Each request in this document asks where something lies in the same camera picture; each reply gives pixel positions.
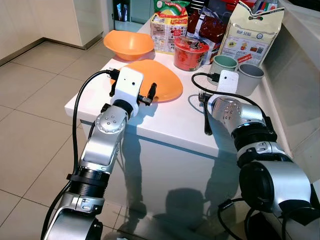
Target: orange bowl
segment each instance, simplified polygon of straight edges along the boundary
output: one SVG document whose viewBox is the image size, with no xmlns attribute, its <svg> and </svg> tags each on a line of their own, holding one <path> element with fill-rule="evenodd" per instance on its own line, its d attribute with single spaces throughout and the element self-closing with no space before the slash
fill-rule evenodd
<svg viewBox="0 0 320 240">
<path fill-rule="evenodd" d="M 112 30 L 104 37 L 103 44 L 127 61 L 135 61 L 154 49 L 150 35 L 130 31 Z"/>
</svg>

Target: snack package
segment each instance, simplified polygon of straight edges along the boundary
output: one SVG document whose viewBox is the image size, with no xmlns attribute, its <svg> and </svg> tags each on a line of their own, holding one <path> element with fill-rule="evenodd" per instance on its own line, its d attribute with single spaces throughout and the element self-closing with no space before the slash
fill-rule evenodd
<svg viewBox="0 0 320 240">
<path fill-rule="evenodd" d="M 284 8 L 259 14 L 242 1 L 236 5 L 218 54 L 260 66 L 274 43 L 284 18 Z"/>
<path fill-rule="evenodd" d="M 188 14 L 186 8 L 175 2 L 162 2 L 162 4 L 175 10 L 178 9 L 180 15 L 156 12 L 151 18 L 151 37 L 156 52 L 173 55 L 176 37 L 185 36 L 187 33 Z"/>
<path fill-rule="evenodd" d="M 218 54 L 221 41 L 227 26 L 220 21 L 218 15 L 207 7 L 199 12 L 195 10 L 188 19 L 187 37 L 194 37 L 209 45 L 202 64 L 211 64 L 213 57 Z"/>
</svg>

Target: red plastic container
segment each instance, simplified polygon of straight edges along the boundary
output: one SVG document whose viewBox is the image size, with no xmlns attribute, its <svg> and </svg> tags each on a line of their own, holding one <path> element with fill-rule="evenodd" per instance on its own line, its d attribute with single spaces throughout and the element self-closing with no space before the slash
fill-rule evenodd
<svg viewBox="0 0 320 240">
<path fill-rule="evenodd" d="M 209 45 L 193 37 L 180 36 L 174 40 L 174 65 L 185 71 L 197 70 Z"/>
</svg>

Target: fork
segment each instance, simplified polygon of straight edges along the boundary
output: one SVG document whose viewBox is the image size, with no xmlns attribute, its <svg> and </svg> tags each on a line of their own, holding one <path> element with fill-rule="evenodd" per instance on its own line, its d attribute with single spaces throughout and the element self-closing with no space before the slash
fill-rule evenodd
<svg viewBox="0 0 320 240">
<path fill-rule="evenodd" d="M 204 133 L 210 136 L 212 135 L 212 130 L 211 130 L 209 119 L 208 119 L 208 110 L 207 110 L 208 98 L 206 97 L 206 93 L 201 89 L 199 90 L 198 99 L 201 103 L 203 103 Z"/>
</svg>

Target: mug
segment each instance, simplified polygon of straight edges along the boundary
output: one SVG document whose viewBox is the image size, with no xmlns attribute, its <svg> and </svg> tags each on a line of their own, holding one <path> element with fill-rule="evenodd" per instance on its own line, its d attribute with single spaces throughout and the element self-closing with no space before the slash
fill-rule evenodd
<svg viewBox="0 0 320 240">
<path fill-rule="evenodd" d="M 238 62 L 229 56 L 215 55 L 209 73 L 214 74 L 213 79 L 208 77 L 207 80 L 213 84 L 218 85 L 220 73 L 222 70 L 233 72 L 238 66 Z"/>
<path fill-rule="evenodd" d="M 241 64 L 237 73 L 239 74 L 239 79 L 235 93 L 242 96 L 251 95 L 265 75 L 260 67 L 248 63 Z"/>
</svg>

